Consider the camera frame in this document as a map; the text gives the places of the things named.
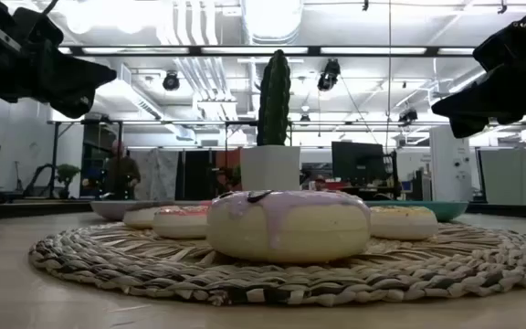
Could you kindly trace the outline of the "small green potted plant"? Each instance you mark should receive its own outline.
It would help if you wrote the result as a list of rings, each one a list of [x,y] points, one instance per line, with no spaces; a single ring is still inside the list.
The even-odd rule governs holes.
[[[80,169],[72,164],[61,164],[57,167],[57,180],[62,184],[62,189],[58,192],[61,199],[69,198],[69,186]]]

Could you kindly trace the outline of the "person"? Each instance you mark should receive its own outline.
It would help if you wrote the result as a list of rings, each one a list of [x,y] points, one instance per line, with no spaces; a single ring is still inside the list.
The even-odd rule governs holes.
[[[105,192],[112,193],[113,199],[134,199],[135,187],[141,182],[139,166],[118,140],[112,142],[111,151],[112,156],[105,166]]]

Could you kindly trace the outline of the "small yellow frosted donut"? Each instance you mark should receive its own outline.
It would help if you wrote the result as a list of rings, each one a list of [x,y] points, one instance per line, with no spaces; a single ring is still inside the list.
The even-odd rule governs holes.
[[[371,207],[371,235],[375,238],[424,240],[437,232],[436,215],[426,207]]]

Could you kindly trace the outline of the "grey partition panel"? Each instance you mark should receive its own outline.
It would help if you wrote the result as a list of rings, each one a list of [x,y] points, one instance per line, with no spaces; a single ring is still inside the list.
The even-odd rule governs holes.
[[[479,164],[488,204],[526,206],[526,149],[483,149]]]

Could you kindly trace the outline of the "black computer monitor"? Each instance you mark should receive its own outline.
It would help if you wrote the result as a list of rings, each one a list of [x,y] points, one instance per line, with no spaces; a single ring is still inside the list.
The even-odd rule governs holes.
[[[332,176],[353,186],[387,177],[383,146],[377,143],[332,142]]]

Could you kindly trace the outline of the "lilac plate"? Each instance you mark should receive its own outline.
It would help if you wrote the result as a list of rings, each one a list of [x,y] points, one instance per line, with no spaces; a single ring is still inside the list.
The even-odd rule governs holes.
[[[102,218],[121,221],[125,213],[130,210],[139,210],[151,207],[174,206],[175,202],[168,201],[142,201],[142,200],[101,200],[91,201],[90,207],[94,213]]]

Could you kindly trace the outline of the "white column cabinet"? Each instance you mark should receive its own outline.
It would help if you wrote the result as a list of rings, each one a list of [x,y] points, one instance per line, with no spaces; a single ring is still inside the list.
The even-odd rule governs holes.
[[[429,144],[433,199],[468,202],[472,198],[469,140],[455,138],[444,125],[430,129]]]

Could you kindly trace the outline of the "black overhead frame beam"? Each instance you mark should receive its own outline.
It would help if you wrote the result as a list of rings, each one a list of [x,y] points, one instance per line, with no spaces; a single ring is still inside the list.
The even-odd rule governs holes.
[[[61,46],[76,57],[266,57],[281,50],[287,56],[331,58],[468,58],[472,47],[438,46]]]

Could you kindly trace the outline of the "patterned grey curtain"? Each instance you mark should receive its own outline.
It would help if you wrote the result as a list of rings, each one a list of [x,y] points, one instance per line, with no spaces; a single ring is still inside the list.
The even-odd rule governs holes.
[[[131,158],[138,165],[141,175],[141,182],[135,187],[135,198],[152,201],[173,200],[178,157],[177,152],[159,148],[131,151]]]

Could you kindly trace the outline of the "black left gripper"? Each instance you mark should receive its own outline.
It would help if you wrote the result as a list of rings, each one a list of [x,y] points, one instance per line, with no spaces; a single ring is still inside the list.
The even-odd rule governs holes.
[[[31,58],[28,44],[42,39],[40,28],[50,28],[52,42],[61,42],[62,33],[48,18],[57,2],[51,0],[41,12],[20,7],[10,14],[0,0],[0,99],[16,102],[27,95],[18,81],[19,66]],[[89,112],[95,90],[116,77],[114,69],[64,54],[50,43],[38,46],[38,98],[69,118]]]

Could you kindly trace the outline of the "tall green cactus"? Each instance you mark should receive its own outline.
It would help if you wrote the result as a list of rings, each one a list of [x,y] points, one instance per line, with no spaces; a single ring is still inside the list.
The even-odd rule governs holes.
[[[278,49],[269,59],[260,84],[257,145],[284,145],[289,123],[290,68]]]

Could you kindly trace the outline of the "teal plate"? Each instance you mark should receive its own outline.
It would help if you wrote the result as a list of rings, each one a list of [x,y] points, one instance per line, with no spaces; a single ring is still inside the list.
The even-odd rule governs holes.
[[[383,201],[365,201],[368,207],[426,207],[431,210],[437,218],[439,223],[448,223],[455,218],[458,218],[468,208],[468,202],[446,202],[446,201],[399,201],[399,200],[383,200]]]

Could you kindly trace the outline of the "pink sprinkled donut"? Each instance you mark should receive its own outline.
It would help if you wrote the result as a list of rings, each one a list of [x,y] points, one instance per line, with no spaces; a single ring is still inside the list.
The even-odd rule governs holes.
[[[162,207],[153,218],[153,230],[168,239],[204,239],[209,206]]]

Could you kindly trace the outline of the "black aluminium table frame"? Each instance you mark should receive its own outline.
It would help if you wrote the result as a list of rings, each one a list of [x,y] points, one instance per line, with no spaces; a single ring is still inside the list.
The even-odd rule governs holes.
[[[0,204],[0,218],[25,218],[92,211],[90,202],[41,202]],[[526,206],[468,203],[465,213],[526,218]]]

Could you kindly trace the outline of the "large purple frosted donut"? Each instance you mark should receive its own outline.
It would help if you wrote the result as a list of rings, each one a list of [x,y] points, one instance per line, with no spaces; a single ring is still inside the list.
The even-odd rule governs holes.
[[[326,262],[365,250],[370,216],[359,197],[339,192],[235,192],[213,201],[206,240],[242,260]]]

